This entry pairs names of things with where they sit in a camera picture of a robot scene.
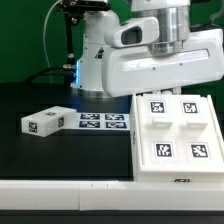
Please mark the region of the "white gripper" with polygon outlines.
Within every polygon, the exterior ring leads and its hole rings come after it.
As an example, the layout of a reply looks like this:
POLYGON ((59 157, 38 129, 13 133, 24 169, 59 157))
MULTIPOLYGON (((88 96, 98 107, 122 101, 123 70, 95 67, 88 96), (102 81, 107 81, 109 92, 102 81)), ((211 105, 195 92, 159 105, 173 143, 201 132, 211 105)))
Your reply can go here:
POLYGON ((105 34, 102 87, 112 96, 211 82, 224 77, 223 31, 191 32, 175 53, 154 54, 159 38, 154 17, 134 18, 105 34))

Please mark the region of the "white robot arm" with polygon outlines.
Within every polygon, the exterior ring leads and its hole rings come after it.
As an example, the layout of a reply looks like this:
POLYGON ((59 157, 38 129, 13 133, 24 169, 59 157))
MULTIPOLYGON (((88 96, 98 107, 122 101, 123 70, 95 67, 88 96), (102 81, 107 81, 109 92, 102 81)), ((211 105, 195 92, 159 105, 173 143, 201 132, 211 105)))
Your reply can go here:
POLYGON ((191 30, 192 0, 131 0, 131 18, 84 13, 83 53, 71 86, 90 97, 180 88, 224 77, 223 31, 191 30))

